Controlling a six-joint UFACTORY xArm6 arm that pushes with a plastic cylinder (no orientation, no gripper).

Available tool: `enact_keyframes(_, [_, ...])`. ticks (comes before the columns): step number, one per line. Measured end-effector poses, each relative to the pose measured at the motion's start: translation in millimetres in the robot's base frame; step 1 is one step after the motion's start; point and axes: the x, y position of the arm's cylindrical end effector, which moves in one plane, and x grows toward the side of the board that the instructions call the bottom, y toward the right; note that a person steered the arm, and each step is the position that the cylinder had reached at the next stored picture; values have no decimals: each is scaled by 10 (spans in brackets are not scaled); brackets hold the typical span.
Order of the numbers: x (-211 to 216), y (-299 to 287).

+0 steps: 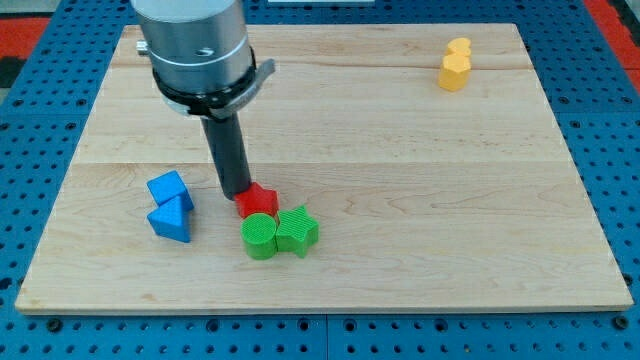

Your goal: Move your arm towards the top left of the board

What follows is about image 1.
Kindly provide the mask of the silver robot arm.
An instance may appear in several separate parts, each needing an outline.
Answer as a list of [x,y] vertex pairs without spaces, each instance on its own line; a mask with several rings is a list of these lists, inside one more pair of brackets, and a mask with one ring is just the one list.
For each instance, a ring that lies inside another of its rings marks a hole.
[[132,0],[153,76],[183,114],[227,118],[246,106],[275,61],[258,65],[239,0]]

